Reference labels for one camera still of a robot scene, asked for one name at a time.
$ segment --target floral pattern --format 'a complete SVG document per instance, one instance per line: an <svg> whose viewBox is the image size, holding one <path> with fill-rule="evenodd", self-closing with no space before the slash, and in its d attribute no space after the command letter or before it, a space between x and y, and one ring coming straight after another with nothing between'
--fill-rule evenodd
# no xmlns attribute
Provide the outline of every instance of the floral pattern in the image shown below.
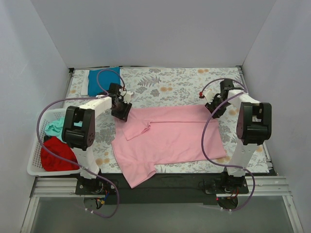
<svg viewBox="0 0 311 233"><path fill-rule="evenodd" d="M75 70L69 91L69 98L80 97L85 71ZM133 91L131 100L135 108L176 106L188 104L205 104L199 99L199 92L203 86L217 78L232 78L239 80L237 68L145 68L122 67L127 90ZM213 83L210 88L214 94L219 92L219 83ZM64 107L80 105L88 100L67 101ZM238 109L232 105L227 107L225 114L219 118L219 130L227 152L227 157L217 159L218 163L227 164L236 146L236 122ZM102 172L120 173L121 170L115 160L111 141L115 137L115 124L110 112L107 111L96 118L96 137L93 144L94 157ZM159 173L185 172L222 172L223 168L208 161L195 161L181 164L156 165ZM269 172L266 163L266 152L259 146L254 153L248 169L256 173Z"/></svg>

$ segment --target pink cloth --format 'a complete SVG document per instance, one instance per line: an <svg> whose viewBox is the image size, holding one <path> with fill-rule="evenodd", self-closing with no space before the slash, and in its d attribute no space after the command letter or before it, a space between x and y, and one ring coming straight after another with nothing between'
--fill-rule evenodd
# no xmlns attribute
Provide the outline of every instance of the pink cloth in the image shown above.
<svg viewBox="0 0 311 233"><path fill-rule="evenodd" d="M203 127L210 112L204 105L137 108L127 122L116 120L113 152L132 188L156 173L156 164L206 160L201 150ZM212 119L205 135L211 159L226 157L218 121Z"/></svg>

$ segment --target folded fabric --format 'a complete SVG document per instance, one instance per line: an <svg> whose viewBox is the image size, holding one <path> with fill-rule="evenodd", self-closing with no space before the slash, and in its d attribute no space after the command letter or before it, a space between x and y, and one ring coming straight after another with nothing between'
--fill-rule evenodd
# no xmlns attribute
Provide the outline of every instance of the folded fabric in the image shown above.
<svg viewBox="0 0 311 233"><path fill-rule="evenodd" d="M70 147L67 144L62 143L60 140L58 140L57 137L52 137L51 139L45 141L43 144L50 151L61 156L62 158L77 162L76 156L74 155ZM70 171L79 169L77 165L56 158L43 148L41 148L41 163L42 167L46 171Z"/></svg>
<svg viewBox="0 0 311 233"><path fill-rule="evenodd" d="M156 173L155 165L206 160L201 137L210 112L204 105L132 109L127 122L116 121L112 148L134 188ZM226 157L216 119L207 127L205 150L211 159Z"/></svg>
<svg viewBox="0 0 311 233"><path fill-rule="evenodd" d="M65 143L62 139L62 131L63 131L63 126L64 126L64 120L65 118L59 118L58 120L52 121L50 124L47 124L47 126L44 129L44 132L47 136L55 136L61 142ZM74 123L75 126L82 126L82 122L77 122Z"/></svg>
<svg viewBox="0 0 311 233"><path fill-rule="evenodd" d="M107 68L111 69L118 74L120 74L120 67L114 67L114 68ZM89 96L96 96L99 93L103 92L103 90L98 86L97 83L97 74L101 71L99 70L90 70L88 75L88 95ZM111 71L104 71L99 74L98 77L99 83L102 86L103 89L108 90L111 83L117 83L120 84L120 77Z"/></svg>

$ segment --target plastic basket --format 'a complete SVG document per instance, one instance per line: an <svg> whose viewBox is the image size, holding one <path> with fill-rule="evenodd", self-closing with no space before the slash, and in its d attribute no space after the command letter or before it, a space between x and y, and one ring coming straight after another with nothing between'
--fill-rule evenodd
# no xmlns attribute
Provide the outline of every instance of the plastic basket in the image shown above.
<svg viewBox="0 0 311 233"><path fill-rule="evenodd" d="M65 116L66 108L58 108L53 110L47 110L41 118L41 122L39 125L40 138L43 140L44 137L44 129L47 124L52 121L58 120ZM33 148L31 151L31 155L28 161L27 172L32 176L63 176L70 175L74 173L79 173L79 170L71 170L71 171L46 171L42 167L41 164L41 146L38 142L37 137L35 136L35 141L33 144Z"/></svg>

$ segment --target wall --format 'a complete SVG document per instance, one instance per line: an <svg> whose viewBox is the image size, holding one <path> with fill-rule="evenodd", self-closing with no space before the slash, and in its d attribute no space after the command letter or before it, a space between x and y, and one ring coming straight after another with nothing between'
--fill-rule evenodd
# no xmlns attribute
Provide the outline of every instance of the wall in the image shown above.
<svg viewBox="0 0 311 233"><path fill-rule="evenodd" d="M272 104L274 166L286 175L305 232L310 222L311 1L277 0L243 65L248 88Z"/></svg>
<svg viewBox="0 0 311 233"><path fill-rule="evenodd" d="M232 67L275 0L31 0L68 67Z"/></svg>
<svg viewBox="0 0 311 233"><path fill-rule="evenodd" d="M68 69L29 0L0 0L0 232L20 231L34 177L36 118L63 96Z"/></svg>

